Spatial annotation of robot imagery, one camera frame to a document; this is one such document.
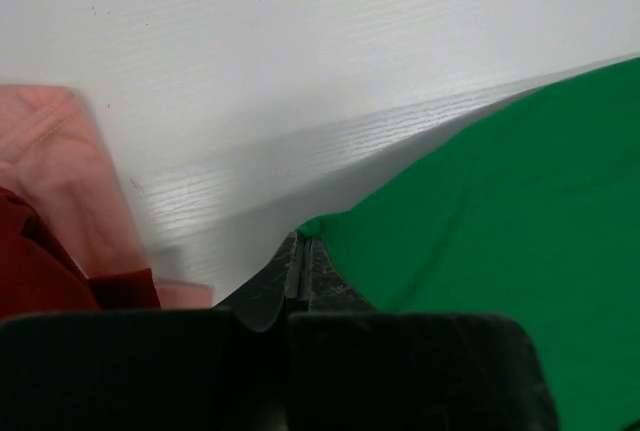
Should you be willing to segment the green t shirt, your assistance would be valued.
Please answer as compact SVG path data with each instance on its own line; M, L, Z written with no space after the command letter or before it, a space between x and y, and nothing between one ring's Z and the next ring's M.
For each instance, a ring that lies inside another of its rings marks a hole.
M301 232L382 311L515 318L564 429L638 422L637 59L507 105Z

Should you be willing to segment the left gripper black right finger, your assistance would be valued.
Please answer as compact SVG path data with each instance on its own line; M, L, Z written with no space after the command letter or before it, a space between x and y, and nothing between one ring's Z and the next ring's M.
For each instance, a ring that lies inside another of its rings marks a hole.
M311 312L376 311L337 271L325 243L319 238L310 238L305 245L302 301Z

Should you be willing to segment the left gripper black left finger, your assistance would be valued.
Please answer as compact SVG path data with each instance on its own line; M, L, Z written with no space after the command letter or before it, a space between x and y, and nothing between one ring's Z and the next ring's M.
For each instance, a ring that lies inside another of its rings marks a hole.
M295 299L300 280L300 235L292 232L280 244L270 261L218 305L230 311L253 332L274 326L287 301Z

